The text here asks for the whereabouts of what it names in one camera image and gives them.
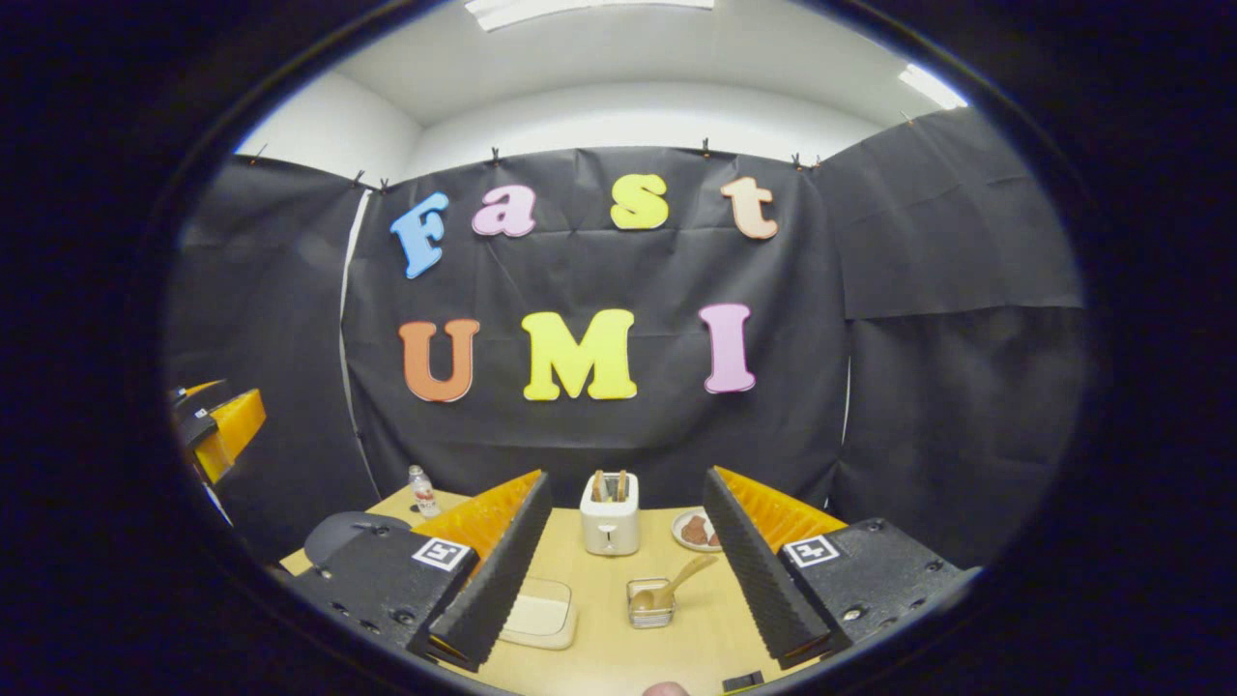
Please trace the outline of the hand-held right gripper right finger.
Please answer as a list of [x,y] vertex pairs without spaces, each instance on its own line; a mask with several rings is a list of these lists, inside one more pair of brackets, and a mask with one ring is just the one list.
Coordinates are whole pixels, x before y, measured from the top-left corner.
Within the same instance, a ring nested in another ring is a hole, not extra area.
[[975,577],[883,518],[844,523],[714,467],[703,504],[755,626],[782,668],[870,644]]

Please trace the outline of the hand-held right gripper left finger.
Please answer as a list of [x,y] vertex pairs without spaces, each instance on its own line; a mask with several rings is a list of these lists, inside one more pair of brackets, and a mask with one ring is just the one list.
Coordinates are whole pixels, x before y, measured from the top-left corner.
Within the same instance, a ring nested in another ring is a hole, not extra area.
[[477,671],[499,642],[552,511],[534,470],[413,529],[362,525],[291,590],[386,651]]

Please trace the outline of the wooden spoon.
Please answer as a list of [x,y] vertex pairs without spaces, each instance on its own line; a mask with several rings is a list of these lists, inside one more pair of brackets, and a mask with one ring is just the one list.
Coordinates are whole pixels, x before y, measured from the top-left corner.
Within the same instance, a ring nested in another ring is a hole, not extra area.
[[630,600],[630,609],[637,618],[649,618],[654,614],[663,614],[675,607],[675,590],[689,581],[703,569],[710,567],[717,561],[715,556],[698,558],[682,567],[680,572],[667,584],[656,588],[640,590]]

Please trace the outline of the dark grey rice cooker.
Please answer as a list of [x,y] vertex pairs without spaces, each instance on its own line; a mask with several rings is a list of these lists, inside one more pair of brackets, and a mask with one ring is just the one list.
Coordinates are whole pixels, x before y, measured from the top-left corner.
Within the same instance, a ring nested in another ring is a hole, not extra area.
[[320,566],[357,535],[383,535],[390,530],[409,532],[411,529],[407,520],[392,518],[392,516],[365,511],[343,511],[320,520],[306,538],[303,550],[310,564]]

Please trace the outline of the white plate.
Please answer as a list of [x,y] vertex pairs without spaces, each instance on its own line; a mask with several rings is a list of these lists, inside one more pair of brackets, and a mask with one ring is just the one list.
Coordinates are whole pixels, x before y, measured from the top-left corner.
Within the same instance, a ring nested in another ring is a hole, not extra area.
[[696,553],[720,553],[722,550],[722,546],[720,546],[720,549],[708,549],[708,546],[691,545],[691,543],[685,543],[685,541],[682,540],[680,534],[679,534],[679,532],[682,529],[682,525],[685,523],[685,520],[688,520],[690,518],[690,516],[694,516],[694,514],[703,516],[703,519],[706,520],[708,533],[715,532],[711,520],[708,520],[708,512],[703,507],[694,507],[694,509],[682,511],[680,514],[675,516],[675,520],[673,520],[673,523],[670,525],[670,534],[672,534],[673,540],[675,543],[680,543],[680,545],[685,546],[685,549],[689,549],[689,550],[693,550],[693,551],[696,551]]

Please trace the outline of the clear plastic bottle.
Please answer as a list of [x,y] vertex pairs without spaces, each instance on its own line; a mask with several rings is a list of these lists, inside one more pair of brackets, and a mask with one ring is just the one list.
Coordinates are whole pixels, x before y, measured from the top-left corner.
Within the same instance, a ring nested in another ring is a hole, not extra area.
[[408,490],[412,499],[414,499],[411,503],[412,509],[419,512],[426,519],[433,519],[442,514],[434,486],[419,464],[412,464],[408,467]]

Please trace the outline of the white toaster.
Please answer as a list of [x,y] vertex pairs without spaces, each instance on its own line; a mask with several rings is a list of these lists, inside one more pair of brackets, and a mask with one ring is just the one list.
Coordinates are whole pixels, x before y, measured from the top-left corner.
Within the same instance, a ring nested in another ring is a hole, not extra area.
[[617,472],[605,472],[609,499],[594,503],[591,499],[591,478],[585,481],[579,511],[585,550],[600,556],[630,556],[640,549],[640,483],[635,473],[628,475],[626,502],[614,501]]

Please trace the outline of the black backdrop cloth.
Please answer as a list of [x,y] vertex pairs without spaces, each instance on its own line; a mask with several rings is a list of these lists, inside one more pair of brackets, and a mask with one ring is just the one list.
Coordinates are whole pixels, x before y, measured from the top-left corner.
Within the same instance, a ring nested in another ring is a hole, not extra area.
[[166,361],[260,392],[216,494],[267,562],[419,464],[458,494],[543,470],[560,507],[628,470],[649,508],[725,466],[969,567],[1056,473],[1082,305],[1043,187],[959,110],[818,171],[562,150],[362,202],[234,161],[183,227]]

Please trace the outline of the ceiling light panel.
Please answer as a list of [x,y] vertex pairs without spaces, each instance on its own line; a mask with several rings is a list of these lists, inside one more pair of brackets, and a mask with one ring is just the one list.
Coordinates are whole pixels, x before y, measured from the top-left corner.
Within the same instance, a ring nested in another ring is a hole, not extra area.
[[716,0],[465,0],[464,7],[485,32],[499,31],[532,19],[627,6],[653,6],[711,12]]
[[920,94],[920,96],[925,96],[943,110],[970,106],[962,94],[954,91],[948,83],[933,75],[931,72],[924,70],[923,67],[914,66],[914,63],[905,63],[898,78],[901,78],[901,82],[905,87],[909,87],[913,91]]

